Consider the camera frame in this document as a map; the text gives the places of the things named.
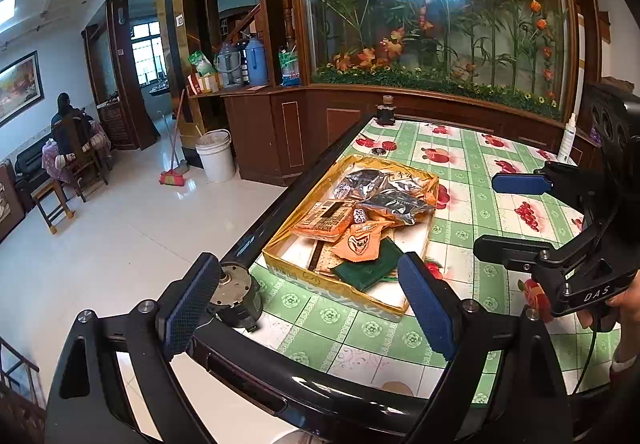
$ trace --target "spray bottle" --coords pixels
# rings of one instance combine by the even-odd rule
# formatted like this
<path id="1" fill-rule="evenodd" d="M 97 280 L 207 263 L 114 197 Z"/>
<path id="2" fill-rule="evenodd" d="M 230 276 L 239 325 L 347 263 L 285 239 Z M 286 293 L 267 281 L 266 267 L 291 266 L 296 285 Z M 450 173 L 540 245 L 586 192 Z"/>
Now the spray bottle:
<path id="1" fill-rule="evenodd" d="M 564 126 L 564 135 L 562 136 L 562 143 L 560 143 L 560 150 L 558 151 L 558 161 L 560 163 L 566 163 L 569 160 L 571 148 L 574 146 L 574 138 L 575 113 L 572 113 L 569 122 Z"/>

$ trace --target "blue thermos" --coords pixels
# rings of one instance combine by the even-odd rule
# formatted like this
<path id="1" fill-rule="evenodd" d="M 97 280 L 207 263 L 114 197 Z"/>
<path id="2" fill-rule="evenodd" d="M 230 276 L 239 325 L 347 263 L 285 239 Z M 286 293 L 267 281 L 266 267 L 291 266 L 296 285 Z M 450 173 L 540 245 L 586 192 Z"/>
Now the blue thermos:
<path id="1" fill-rule="evenodd" d="M 267 85 L 269 83 L 269 75 L 267 73 L 267 56 L 264 44 L 253 36 L 244 50 L 246 51 L 246 64 L 249 71 L 249 85 Z"/>

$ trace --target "red broom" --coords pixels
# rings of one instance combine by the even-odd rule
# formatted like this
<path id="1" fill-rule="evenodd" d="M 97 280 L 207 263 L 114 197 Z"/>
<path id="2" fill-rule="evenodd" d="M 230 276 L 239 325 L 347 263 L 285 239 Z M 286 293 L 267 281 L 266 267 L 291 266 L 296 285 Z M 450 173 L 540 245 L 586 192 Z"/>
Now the red broom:
<path id="1" fill-rule="evenodd" d="M 182 101 L 184 100 L 184 94 L 186 89 L 182 90 L 180 94 L 180 103 L 178 104 L 178 113 L 175 118 L 175 133 L 171 150 L 171 169 L 164 171 L 160 174 L 160 184 L 168 184 L 170 186 L 184 186 L 184 177 L 174 170 L 174 154 L 175 154 L 175 142 L 178 139 L 178 122 L 180 121 L 180 112 L 182 112 Z"/>

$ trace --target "gold pillar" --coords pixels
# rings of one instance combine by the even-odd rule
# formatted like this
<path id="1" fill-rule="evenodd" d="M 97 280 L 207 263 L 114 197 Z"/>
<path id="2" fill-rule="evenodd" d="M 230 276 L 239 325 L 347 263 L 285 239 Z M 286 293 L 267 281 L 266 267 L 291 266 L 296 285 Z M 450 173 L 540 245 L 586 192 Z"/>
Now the gold pillar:
<path id="1" fill-rule="evenodd" d="M 180 93 L 194 72 L 189 55 L 201 50 L 213 62 L 220 45 L 218 0 L 156 0 L 169 89 L 177 109 Z M 214 98 L 189 98 L 178 124 L 182 146 L 193 149 L 197 128 L 206 132 L 226 125 L 222 102 Z"/>

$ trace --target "white bucket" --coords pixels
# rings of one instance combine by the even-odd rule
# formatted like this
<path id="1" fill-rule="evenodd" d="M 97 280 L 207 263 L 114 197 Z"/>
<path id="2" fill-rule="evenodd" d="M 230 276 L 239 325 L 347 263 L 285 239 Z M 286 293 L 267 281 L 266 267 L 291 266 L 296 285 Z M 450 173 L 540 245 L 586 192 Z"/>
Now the white bucket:
<path id="1" fill-rule="evenodd" d="M 231 156 L 231 134 L 227 130 L 213 130 L 204 134 L 196 143 L 196 151 L 209 182 L 233 179 L 236 165 Z"/>

